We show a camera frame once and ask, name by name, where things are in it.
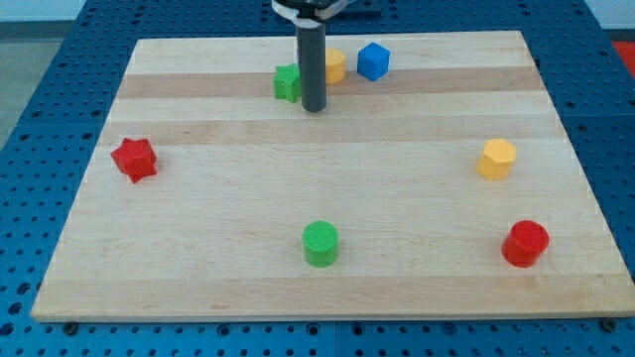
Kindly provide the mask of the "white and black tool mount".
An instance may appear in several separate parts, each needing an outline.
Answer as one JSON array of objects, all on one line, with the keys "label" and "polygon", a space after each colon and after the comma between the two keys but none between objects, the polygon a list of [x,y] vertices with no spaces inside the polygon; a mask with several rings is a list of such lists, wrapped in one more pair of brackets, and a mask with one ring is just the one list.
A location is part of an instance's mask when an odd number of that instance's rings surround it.
[{"label": "white and black tool mount", "polygon": [[272,9],[299,28],[316,28],[348,6],[348,0],[272,0]]}]

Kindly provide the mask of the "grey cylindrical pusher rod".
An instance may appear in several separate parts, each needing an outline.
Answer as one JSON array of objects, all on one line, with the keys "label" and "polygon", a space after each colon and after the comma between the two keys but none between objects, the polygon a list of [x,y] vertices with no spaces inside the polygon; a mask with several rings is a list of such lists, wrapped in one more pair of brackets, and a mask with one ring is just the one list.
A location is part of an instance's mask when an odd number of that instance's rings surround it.
[{"label": "grey cylindrical pusher rod", "polygon": [[326,107],[325,26],[297,28],[297,55],[302,105],[308,112]]}]

